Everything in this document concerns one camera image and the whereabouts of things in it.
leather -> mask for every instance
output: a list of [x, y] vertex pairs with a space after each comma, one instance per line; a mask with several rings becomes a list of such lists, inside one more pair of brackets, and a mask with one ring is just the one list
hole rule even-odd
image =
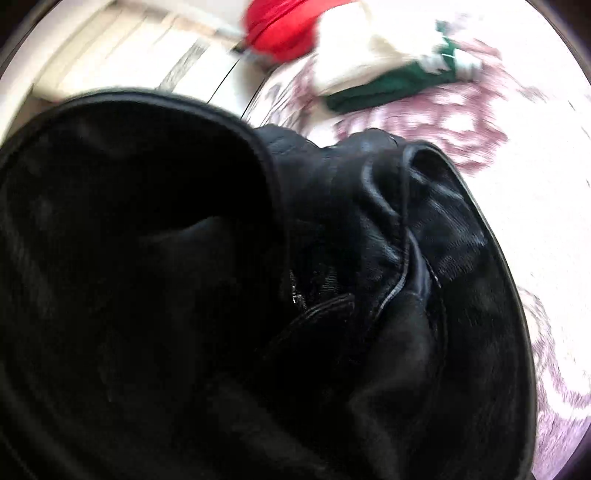
[[0, 414], [42, 478], [528, 478], [524, 314], [437, 147], [110, 92], [0, 158]]

